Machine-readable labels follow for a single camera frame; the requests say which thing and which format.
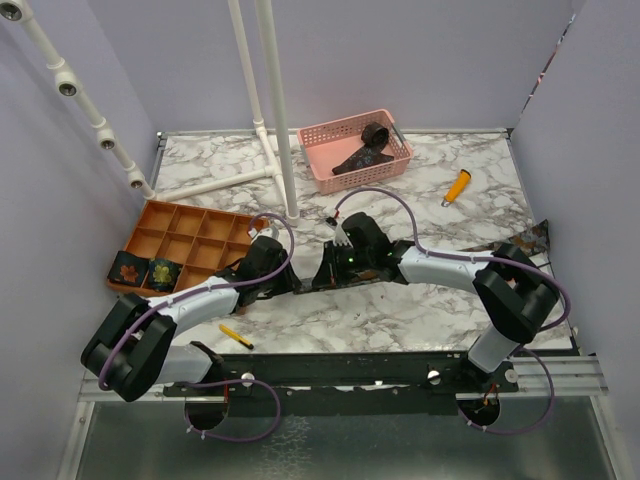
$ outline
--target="orange flower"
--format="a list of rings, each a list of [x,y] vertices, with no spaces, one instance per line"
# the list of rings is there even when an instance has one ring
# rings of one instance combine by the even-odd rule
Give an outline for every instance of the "orange flower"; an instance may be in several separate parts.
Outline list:
[[[120,267],[120,275],[122,275],[125,282],[135,283],[136,278],[138,278],[136,267],[127,267],[126,265]]]

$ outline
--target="marble table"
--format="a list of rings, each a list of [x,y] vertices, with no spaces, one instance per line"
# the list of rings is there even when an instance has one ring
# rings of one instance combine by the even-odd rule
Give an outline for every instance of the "marble table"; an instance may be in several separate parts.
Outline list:
[[[399,193],[411,205],[422,244],[461,249],[508,238],[532,224],[503,134],[406,137],[414,149],[407,171],[375,185]],[[272,144],[277,148],[275,139]],[[320,264],[322,242],[332,237],[324,218],[333,213],[345,192],[319,195],[295,136],[291,144],[301,214],[292,264],[300,278],[308,278]],[[156,188],[164,192],[224,178],[261,167],[265,160],[253,135],[172,135],[167,139]],[[461,168],[469,170],[473,179],[458,200],[444,208],[442,197]],[[283,212],[271,179],[178,203],[248,214]],[[357,211],[373,217],[392,240],[411,236],[407,214],[391,198],[361,193],[342,206],[341,216]],[[280,240],[288,248],[284,230]],[[540,255],[534,262],[541,265],[547,260]],[[561,311],[556,305],[550,319]],[[181,335],[175,343],[199,340],[219,353],[246,353],[218,330],[218,323],[250,339],[256,353],[329,353],[468,349],[489,319],[478,297],[467,292],[435,285],[378,283],[257,302],[246,314],[213,319]],[[532,346],[571,348],[570,330],[564,324],[544,332]]]

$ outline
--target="gray floor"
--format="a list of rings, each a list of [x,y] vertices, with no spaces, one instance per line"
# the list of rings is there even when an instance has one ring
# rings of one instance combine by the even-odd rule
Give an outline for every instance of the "gray floor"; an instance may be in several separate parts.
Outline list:
[[[544,399],[504,401],[496,427],[535,421]],[[613,479],[587,398],[560,399],[540,430],[497,437],[459,417],[285,417],[254,444],[185,433],[182,403],[96,405],[84,480],[607,480]],[[230,419],[220,433],[247,435],[270,419]]]

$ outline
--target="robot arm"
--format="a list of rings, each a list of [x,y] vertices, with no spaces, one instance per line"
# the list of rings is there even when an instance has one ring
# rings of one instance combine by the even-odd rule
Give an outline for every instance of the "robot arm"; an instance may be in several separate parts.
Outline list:
[[[85,348],[83,365],[98,375],[116,342],[134,321],[145,311],[166,302],[167,305],[144,322],[116,355],[107,373],[108,385],[125,400],[133,401],[154,384],[230,378],[233,375],[224,371],[222,358],[206,346],[192,342],[178,347],[171,346],[171,341],[203,321],[253,303],[260,295],[270,298],[288,292],[344,288],[377,278],[401,284],[434,283],[476,292],[492,325],[461,361],[472,376],[486,377],[518,345],[534,338],[559,297],[557,290],[535,275],[518,268],[473,261],[476,256],[492,254],[533,266],[514,245],[505,244],[486,255],[463,254],[470,261],[448,260],[421,252],[413,242],[390,242],[376,222],[364,213],[352,215],[342,225],[333,224],[335,239],[324,244],[322,263],[310,287],[300,282],[288,265],[268,282],[212,289],[225,283],[262,278],[284,263],[286,252],[273,238],[273,232],[258,235],[236,270],[227,268],[192,287],[193,291],[202,291],[185,300],[173,301],[184,296],[184,291],[150,300],[135,294],[123,296]],[[450,253],[461,255],[461,252]]]

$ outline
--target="yellow flower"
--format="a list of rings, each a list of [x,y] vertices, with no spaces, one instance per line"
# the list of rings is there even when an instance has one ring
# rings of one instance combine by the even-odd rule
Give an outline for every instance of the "yellow flower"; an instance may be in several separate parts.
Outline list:
[[[166,265],[156,265],[156,268],[153,271],[153,279],[158,283],[171,283],[169,267]]]

